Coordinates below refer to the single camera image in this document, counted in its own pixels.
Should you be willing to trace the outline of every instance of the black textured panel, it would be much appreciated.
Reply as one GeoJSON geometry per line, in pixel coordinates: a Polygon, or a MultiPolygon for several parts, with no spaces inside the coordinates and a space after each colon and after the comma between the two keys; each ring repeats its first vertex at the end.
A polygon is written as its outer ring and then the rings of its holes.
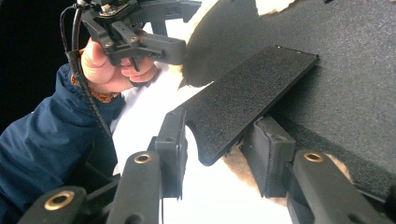
{"type": "Polygon", "coordinates": [[[254,0],[221,0],[192,34],[184,75],[205,85],[271,45],[320,55],[270,113],[297,149],[333,154],[385,198],[396,185],[395,11],[390,0],[297,0],[259,17],[254,0]]]}
{"type": "Polygon", "coordinates": [[[317,61],[314,54],[267,47],[184,103],[201,163],[221,157],[317,61]]]}

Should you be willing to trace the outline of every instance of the blue jacket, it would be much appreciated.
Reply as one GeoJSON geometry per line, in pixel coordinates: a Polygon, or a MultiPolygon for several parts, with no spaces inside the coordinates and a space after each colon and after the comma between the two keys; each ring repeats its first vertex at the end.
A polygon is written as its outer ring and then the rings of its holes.
{"type": "MultiPolygon", "coordinates": [[[[70,76],[69,66],[62,66],[55,93],[0,136],[0,223],[16,222],[39,196],[62,186],[100,132],[70,76]]],[[[96,104],[109,124],[124,101],[96,104]]]]}

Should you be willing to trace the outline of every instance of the finger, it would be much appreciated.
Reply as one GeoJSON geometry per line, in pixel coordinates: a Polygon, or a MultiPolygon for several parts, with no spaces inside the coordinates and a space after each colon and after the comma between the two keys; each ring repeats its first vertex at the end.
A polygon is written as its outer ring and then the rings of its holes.
{"type": "Polygon", "coordinates": [[[91,68],[101,67],[107,60],[105,51],[100,44],[91,40],[84,50],[83,57],[85,57],[85,63],[91,68]]]}
{"type": "Polygon", "coordinates": [[[140,75],[136,75],[136,76],[130,76],[129,79],[132,82],[148,82],[150,81],[155,75],[157,74],[157,67],[154,65],[152,65],[150,67],[150,69],[144,73],[144,74],[140,74],[140,75]]]}
{"type": "Polygon", "coordinates": [[[140,69],[139,72],[136,71],[136,69],[132,64],[130,63],[128,64],[127,61],[122,61],[121,64],[127,65],[121,68],[121,73],[126,77],[130,77],[130,76],[140,76],[142,74],[145,74],[151,68],[151,66],[154,65],[154,61],[145,57],[143,60],[139,62],[139,69],[140,69]]]}

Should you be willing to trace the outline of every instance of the black rectangular block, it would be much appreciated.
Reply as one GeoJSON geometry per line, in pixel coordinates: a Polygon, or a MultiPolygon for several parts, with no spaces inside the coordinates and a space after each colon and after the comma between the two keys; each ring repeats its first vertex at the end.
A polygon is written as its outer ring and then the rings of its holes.
{"type": "Polygon", "coordinates": [[[315,54],[268,47],[182,104],[200,162],[212,165],[317,62],[315,54]]]}

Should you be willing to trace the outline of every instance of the black plastic arm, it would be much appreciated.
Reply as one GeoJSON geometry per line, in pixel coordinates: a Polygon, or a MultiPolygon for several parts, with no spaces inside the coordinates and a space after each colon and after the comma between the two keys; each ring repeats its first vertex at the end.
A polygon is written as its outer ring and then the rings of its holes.
{"type": "Polygon", "coordinates": [[[106,7],[91,7],[84,11],[82,22],[113,65],[120,64],[124,58],[137,64],[143,57],[163,63],[183,63],[186,42],[168,37],[165,21],[181,18],[188,21],[201,3],[176,0],[112,2],[106,7]],[[140,35],[146,22],[151,22],[153,35],[140,35]]]}

